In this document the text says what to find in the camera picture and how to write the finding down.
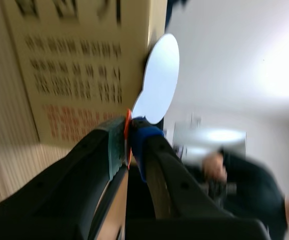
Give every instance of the white paper cutout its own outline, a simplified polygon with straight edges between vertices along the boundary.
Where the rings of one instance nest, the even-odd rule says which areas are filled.
[[[173,99],[179,75],[179,48],[168,33],[153,47],[144,71],[142,92],[132,108],[131,117],[145,117],[157,124],[165,116]]]

